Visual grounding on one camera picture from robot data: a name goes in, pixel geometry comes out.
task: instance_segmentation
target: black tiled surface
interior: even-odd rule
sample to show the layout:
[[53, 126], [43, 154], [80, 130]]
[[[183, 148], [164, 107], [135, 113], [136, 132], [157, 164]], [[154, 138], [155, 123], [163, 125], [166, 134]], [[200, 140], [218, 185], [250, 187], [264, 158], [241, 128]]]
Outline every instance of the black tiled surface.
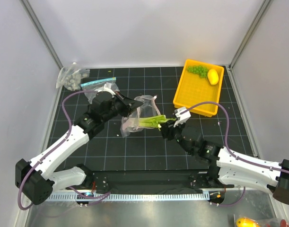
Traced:
[[[183, 67], [164, 68], [125, 68], [125, 69], [93, 69], [90, 77], [83, 82], [97, 78], [117, 77], [116, 84], [124, 95], [134, 98], [141, 95], [157, 95], [156, 105], [161, 114], [172, 117], [175, 110], [174, 99], [178, 80]], [[62, 92], [61, 100], [70, 91]], [[66, 118], [60, 109], [61, 100], [50, 135], [49, 145], [53, 144], [68, 129]], [[231, 149], [252, 155], [250, 142], [246, 135], [236, 98], [231, 88], [229, 77], [225, 76], [220, 95], [220, 103], [226, 108], [230, 117], [228, 144]], [[85, 95], [76, 95], [66, 103], [66, 110], [71, 119], [77, 119], [87, 110], [88, 99]], [[186, 126], [195, 127], [203, 132], [206, 140], [223, 144], [226, 119], [218, 110], [218, 114], [208, 118], [192, 113]], [[131, 133], [126, 139], [121, 137], [121, 117], [110, 120], [105, 129], [88, 144], [76, 150], [57, 170], [67, 169], [83, 163], [92, 170], [162, 170], [162, 169], [201, 169], [205, 164], [188, 156], [174, 141], [164, 141], [157, 129], [145, 129]]]

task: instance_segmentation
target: robotic arm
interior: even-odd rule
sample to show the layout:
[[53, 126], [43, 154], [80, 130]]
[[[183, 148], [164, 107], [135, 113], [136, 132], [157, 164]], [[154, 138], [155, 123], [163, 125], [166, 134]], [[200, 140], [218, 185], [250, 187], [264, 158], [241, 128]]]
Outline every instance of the robotic arm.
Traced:
[[[33, 204], [38, 205], [44, 202], [53, 191], [72, 185], [89, 188], [92, 182], [95, 181], [95, 177], [93, 171], [83, 164], [59, 172], [54, 172], [55, 169], [76, 149], [101, 132], [104, 129], [105, 122], [118, 114], [127, 117], [141, 105], [142, 102], [124, 97], [119, 92], [107, 88], [98, 92], [93, 99], [93, 104], [88, 106], [88, 111], [77, 119], [72, 126], [70, 136], [35, 168], [26, 181], [22, 192]], [[207, 176], [204, 177], [204, 180], [208, 181], [208, 185], [211, 187], [219, 187], [219, 185], [251, 187], [273, 194], [275, 199], [289, 204], [289, 174], [273, 169], [274, 167], [289, 171], [288, 160], [283, 160], [282, 163], [268, 162], [232, 151], [234, 157], [226, 147], [204, 140], [202, 134], [197, 132], [195, 128], [185, 127], [185, 122], [191, 116], [185, 107], [177, 109], [174, 115], [176, 120], [169, 120], [159, 125], [161, 134], [164, 139], [176, 140], [187, 154], [195, 156], [198, 161], [208, 164]], [[29, 162], [24, 159], [17, 162], [15, 180], [18, 188], [20, 188], [22, 180], [35, 163], [66, 138], [67, 133], [45, 152]], [[256, 165], [243, 162], [241, 159], [246, 159]], [[269, 166], [269, 168], [259, 167], [259, 164]], [[115, 174], [115, 180], [118, 182], [120, 173]], [[126, 179], [125, 173], [122, 175], [122, 179]]]

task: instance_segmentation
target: cable connector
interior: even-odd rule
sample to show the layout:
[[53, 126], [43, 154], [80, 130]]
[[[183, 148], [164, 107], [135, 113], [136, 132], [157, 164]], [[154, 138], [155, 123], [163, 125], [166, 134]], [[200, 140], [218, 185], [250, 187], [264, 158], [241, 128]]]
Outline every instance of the cable connector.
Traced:
[[175, 110], [175, 116], [177, 118], [177, 121], [175, 122], [174, 127], [176, 127], [179, 124], [185, 123], [191, 117], [191, 113], [189, 111], [181, 114], [181, 112], [185, 110], [186, 110], [186, 107], [181, 107]]

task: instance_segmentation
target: lemon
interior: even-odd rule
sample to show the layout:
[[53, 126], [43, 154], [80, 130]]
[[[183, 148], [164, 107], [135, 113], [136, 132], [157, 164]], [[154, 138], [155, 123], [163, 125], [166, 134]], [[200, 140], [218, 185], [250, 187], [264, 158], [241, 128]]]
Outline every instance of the lemon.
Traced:
[[216, 85], [219, 82], [218, 73], [214, 69], [209, 70], [207, 73], [207, 78], [209, 79], [211, 85]]

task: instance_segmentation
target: white strip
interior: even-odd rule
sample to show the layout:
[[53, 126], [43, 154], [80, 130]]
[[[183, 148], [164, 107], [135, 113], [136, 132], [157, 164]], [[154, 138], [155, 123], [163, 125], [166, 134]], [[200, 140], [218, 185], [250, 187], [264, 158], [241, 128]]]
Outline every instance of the white strip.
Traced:
[[[88, 199], [77, 199], [78, 195], [75, 192], [54, 192], [46, 200], [47, 202], [58, 201], [97, 201]], [[210, 195], [208, 191], [202, 194], [178, 194], [178, 195], [125, 195], [125, 194], [111, 194], [104, 201], [193, 201], [193, 200], [209, 200]]]

